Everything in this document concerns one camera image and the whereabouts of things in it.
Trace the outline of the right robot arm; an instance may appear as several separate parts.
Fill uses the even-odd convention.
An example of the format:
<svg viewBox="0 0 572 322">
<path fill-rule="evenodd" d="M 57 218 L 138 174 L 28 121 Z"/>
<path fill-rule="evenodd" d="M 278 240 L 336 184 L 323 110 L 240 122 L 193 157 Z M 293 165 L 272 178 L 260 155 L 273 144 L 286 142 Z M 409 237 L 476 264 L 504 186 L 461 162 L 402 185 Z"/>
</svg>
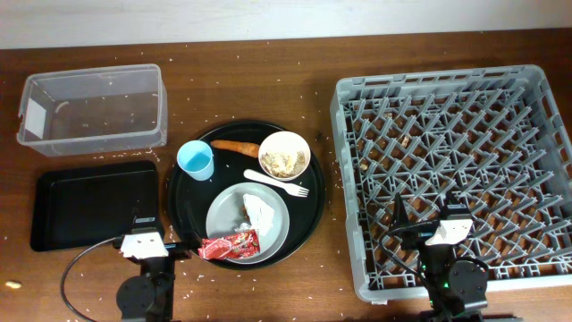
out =
<svg viewBox="0 0 572 322">
<path fill-rule="evenodd" d="M 388 234 L 401 239 L 404 250 L 418 252 L 413 274 L 427 290 L 431 309 L 420 321 L 482 321 L 487 307 L 488 265 L 473 257 L 459 257 L 456 247 L 469 237 L 473 217 L 450 192 L 435 219 L 413 223 L 403 198 L 394 198 Z"/>
</svg>

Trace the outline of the orange carrot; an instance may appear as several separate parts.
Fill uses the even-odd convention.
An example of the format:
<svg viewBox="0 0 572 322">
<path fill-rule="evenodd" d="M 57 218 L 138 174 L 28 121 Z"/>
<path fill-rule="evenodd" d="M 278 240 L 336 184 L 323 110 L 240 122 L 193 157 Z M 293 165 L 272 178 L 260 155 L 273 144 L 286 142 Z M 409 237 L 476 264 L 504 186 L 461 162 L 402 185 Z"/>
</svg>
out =
<svg viewBox="0 0 572 322">
<path fill-rule="evenodd" d="M 260 146 L 256 143 L 233 141 L 233 140 L 213 140 L 210 142 L 213 148 L 237 152 L 247 157 L 258 158 Z"/>
</svg>

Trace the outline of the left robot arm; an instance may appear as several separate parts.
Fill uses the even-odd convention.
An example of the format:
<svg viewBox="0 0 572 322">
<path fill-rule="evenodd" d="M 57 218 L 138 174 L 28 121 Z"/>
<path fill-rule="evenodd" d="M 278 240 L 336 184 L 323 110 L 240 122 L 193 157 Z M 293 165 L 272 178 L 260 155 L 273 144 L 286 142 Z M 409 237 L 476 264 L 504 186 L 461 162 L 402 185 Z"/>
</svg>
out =
<svg viewBox="0 0 572 322">
<path fill-rule="evenodd" d="M 116 304 L 121 320 L 166 322 L 172 320 L 175 263 L 191 258 L 200 245 L 197 236 L 189 241 L 164 242 L 164 227 L 157 215 L 132 209 L 130 230 L 114 243 L 122 256 L 139 266 L 139 273 L 121 284 Z"/>
</svg>

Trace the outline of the white napkin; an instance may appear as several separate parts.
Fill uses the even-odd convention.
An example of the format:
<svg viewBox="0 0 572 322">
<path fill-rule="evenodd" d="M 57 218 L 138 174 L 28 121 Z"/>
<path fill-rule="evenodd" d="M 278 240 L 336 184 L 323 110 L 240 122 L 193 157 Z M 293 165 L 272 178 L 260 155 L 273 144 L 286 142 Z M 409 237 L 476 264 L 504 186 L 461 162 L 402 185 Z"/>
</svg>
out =
<svg viewBox="0 0 572 322">
<path fill-rule="evenodd" d="M 266 236 L 273 228 L 274 210 L 258 196 L 251 194 L 243 196 L 243 206 L 247 217 L 243 227 L 256 230 L 260 236 Z"/>
</svg>

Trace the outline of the light blue plastic cup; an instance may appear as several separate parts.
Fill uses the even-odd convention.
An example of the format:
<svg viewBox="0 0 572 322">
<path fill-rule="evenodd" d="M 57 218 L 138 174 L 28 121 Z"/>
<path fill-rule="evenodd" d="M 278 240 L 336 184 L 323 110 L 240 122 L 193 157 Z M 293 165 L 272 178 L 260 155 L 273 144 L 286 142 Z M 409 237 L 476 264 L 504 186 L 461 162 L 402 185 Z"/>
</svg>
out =
<svg viewBox="0 0 572 322">
<path fill-rule="evenodd" d="M 206 181 L 214 173 L 214 155 L 211 147 L 202 140 L 183 144 L 177 152 L 177 164 L 196 181 Z"/>
</svg>

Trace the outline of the white bowl with rice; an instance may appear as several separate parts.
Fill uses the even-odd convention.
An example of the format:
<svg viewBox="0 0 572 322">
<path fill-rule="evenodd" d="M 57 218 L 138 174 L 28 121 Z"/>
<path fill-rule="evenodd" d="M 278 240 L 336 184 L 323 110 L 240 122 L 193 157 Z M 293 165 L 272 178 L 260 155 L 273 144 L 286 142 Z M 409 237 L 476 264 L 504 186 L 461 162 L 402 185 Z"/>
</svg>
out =
<svg viewBox="0 0 572 322">
<path fill-rule="evenodd" d="M 292 131 L 278 131 L 260 144 L 258 162 L 272 178 L 287 182 L 301 176 L 311 161 L 306 140 Z"/>
</svg>

